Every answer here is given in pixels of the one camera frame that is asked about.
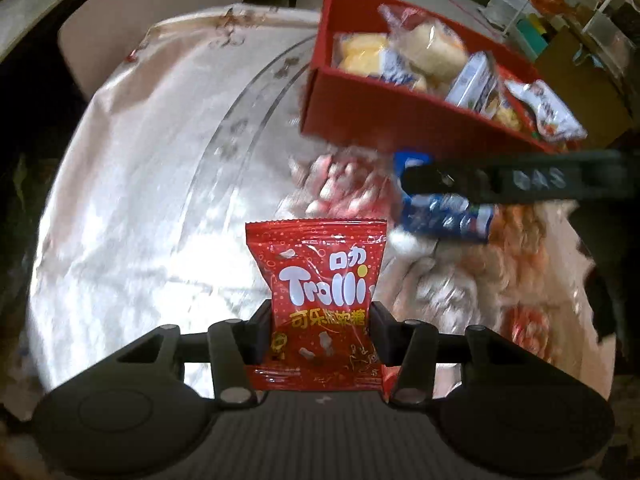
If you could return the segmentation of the red cardboard box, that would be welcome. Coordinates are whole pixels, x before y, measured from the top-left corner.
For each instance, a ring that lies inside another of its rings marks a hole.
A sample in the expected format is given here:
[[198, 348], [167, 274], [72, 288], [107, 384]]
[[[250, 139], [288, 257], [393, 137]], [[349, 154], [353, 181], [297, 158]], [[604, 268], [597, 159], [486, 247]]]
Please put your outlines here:
[[341, 32], [385, 32], [378, 13], [396, 0], [323, 0], [300, 131], [336, 145], [381, 152], [415, 150], [437, 159], [476, 159], [556, 149], [529, 132], [503, 127], [420, 91], [363, 78], [332, 64]]

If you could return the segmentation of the Horsh toast bread pack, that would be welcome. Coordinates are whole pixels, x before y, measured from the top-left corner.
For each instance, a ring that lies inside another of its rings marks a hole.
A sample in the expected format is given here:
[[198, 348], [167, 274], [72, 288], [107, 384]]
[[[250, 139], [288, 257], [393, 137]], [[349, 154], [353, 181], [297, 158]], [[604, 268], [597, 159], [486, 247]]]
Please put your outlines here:
[[332, 64], [348, 74], [427, 92], [425, 78], [410, 68], [386, 34], [335, 35]]

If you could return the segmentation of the white chicken snack packet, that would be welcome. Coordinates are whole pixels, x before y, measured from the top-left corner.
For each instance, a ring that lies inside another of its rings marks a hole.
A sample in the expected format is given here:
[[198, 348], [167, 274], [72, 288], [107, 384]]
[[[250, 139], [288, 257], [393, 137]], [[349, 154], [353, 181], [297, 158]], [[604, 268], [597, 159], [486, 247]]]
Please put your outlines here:
[[515, 99], [532, 110], [538, 133], [551, 143], [581, 141], [588, 136], [565, 103], [543, 80], [523, 84], [513, 79], [504, 82]]

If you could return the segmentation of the red Trolli candy bag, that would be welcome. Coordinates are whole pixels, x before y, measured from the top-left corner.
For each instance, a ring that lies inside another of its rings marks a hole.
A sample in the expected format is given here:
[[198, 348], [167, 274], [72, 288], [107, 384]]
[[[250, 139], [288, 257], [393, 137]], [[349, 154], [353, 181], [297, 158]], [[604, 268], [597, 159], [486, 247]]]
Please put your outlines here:
[[382, 387], [369, 308], [384, 259], [380, 219], [252, 222], [246, 242], [271, 292], [258, 390], [357, 391]]

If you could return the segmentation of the brown wooden cabinet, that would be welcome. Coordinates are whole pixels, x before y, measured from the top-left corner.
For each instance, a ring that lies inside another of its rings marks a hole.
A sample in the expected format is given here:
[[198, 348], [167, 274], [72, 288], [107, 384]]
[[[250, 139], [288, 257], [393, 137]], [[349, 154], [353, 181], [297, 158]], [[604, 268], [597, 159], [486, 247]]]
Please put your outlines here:
[[585, 150], [607, 148], [632, 125], [620, 90], [597, 67], [568, 27], [558, 32], [535, 62], [541, 78], [587, 130]]

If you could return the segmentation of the blue coconut candy bag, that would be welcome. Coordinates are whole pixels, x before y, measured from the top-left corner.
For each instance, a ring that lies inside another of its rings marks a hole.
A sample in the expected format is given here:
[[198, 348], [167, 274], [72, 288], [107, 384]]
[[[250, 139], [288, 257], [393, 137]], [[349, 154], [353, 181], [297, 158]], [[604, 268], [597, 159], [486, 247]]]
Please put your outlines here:
[[458, 194], [409, 194], [399, 191], [401, 206], [398, 226], [431, 238], [449, 238], [486, 244], [496, 206], [472, 205]]

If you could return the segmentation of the red green snack packet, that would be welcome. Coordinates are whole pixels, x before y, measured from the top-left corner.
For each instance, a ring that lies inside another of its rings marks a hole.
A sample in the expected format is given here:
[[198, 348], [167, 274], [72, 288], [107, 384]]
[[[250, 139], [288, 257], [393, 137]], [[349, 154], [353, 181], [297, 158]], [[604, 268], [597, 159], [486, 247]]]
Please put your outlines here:
[[534, 113], [506, 88], [507, 80], [514, 80], [516, 82], [520, 82], [520, 80], [503, 66], [498, 66], [498, 73], [502, 84], [504, 100], [508, 102], [508, 107], [514, 111], [515, 116], [518, 118], [518, 131], [537, 141], [541, 141], [542, 136], [538, 132]]

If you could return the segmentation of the Kaprons wafer pack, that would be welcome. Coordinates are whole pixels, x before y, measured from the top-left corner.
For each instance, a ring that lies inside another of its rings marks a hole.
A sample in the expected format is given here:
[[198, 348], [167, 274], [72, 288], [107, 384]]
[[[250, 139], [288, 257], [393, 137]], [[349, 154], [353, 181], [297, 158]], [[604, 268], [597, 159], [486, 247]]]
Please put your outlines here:
[[454, 80], [445, 102], [491, 118], [500, 101], [498, 82], [494, 56], [485, 51], [475, 52]]

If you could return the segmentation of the floral satin tablecloth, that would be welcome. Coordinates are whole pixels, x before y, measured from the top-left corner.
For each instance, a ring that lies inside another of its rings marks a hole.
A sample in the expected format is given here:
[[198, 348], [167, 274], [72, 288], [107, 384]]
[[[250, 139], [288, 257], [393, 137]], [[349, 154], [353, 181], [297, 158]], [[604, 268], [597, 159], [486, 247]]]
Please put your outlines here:
[[486, 244], [398, 226], [415, 150], [299, 130], [319, 19], [218, 10], [152, 27], [96, 92], [48, 198], [30, 285], [32, 348], [52, 390], [143, 335], [250, 318], [271, 292], [252, 222], [380, 219], [373, 301], [444, 334], [485, 325], [608, 396], [586, 258], [560, 203], [495, 205]]

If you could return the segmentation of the waffle cookie packet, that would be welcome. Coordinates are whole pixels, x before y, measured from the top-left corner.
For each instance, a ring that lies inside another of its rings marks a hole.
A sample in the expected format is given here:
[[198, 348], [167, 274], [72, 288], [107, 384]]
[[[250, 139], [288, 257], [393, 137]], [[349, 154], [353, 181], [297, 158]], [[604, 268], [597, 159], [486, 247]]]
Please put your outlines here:
[[487, 103], [485, 112], [488, 118], [503, 127], [514, 131], [521, 131], [523, 124], [510, 102], [502, 95], [496, 94]]

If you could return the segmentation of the steamed cake packet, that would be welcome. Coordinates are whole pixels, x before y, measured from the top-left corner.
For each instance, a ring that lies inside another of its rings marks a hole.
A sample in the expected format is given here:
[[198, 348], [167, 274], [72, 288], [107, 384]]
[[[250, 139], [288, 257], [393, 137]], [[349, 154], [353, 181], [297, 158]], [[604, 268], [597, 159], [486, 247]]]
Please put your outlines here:
[[380, 4], [393, 48], [425, 76], [454, 81], [469, 59], [458, 34], [434, 14], [411, 6]]

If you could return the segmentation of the beige side cabinet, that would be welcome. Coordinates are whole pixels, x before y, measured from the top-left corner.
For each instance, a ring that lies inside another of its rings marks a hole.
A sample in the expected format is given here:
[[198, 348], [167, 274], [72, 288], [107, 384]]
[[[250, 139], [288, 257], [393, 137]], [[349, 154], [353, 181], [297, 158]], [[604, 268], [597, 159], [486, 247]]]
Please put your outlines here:
[[51, 26], [64, 62], [88, 100], [155, 23], [240, 1], [1, 0], [1, 56], [9, 56], [38, 26]]

